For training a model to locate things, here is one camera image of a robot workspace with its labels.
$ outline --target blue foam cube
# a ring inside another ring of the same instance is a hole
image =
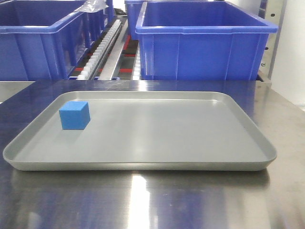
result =
[[[68,101],[59,109],[63,130],[83,130],[90,122],[89,105],[86,101]]]

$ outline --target tray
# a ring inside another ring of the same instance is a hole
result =
[[[62,130],[58,109],[89,102],[85,130]],[[19,170],[241,170],[276,150],[228,95],[217,92],[62,94],[3,151]]]

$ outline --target table surface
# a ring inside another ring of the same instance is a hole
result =
[[[262,82],[35,82],[0,105],[1,151],[60,94],[84,90],[226,93],[277,159],[259,172],[24,172],[0,158],[1,229],[305,228],[305,113]]]

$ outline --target blue plastic bin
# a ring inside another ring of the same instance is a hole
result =
[[[68,79],[113,19],[110,6],[76,12],[83,1],[11,0],[0,3],[0,81]]]
[[[153,1],[153,0],[125,0],[127,17],[128,17],[128,29],[129,34],[131,35],[133,40],[138,40],[138,35],[135,33],[135,25],[137,23],[139,13],[142,7],[142,3],[145,1]]]
[[[96,13],[88,13],[91,40],[96,41],[114,18],[112,0],[106,1],[108,7]]]
[[[145,80],[255,80],[277,26],[226,2],[144,2],[136,25]]]

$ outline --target red strip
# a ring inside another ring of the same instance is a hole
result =
[[[126,57],[135,57],[135,54],[125,54]]]
[[[120,72],[121,73],[132,73],[132,69],[131,68],[121,68]]]
[[[126,41],[125,41],[123,50],[126,50],[126,49],[127,49],[128,45],[129,45],[129,41],[130,41],[130,35],[127,36],[127,39],[126,39]]]

